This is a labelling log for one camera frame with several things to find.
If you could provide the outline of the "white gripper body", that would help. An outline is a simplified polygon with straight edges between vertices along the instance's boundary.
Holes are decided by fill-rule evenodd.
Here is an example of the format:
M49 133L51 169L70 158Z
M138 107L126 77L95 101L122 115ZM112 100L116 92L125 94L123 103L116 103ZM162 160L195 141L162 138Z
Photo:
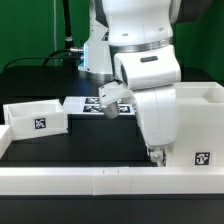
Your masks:
M173 85L133 93L136 118L148 148L172 144L177 135L176 91Z

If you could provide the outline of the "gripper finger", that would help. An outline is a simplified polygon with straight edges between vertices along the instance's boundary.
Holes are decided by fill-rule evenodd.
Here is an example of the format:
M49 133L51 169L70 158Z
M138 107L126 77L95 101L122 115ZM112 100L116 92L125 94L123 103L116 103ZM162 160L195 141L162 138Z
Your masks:
M157 164L158 167L164 167L164 150L162 148L149 149L150 160Z

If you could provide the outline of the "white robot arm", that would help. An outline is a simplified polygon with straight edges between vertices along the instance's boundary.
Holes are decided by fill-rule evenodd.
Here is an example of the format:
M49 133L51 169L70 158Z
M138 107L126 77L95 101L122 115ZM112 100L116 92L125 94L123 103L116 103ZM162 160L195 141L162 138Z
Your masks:
M119 115L119 102L133 107L147 156L159 166L177 135L181 69L172 25L197 20L212 1L89 0L90 35L79 69L109 81L99 88L108 118Z

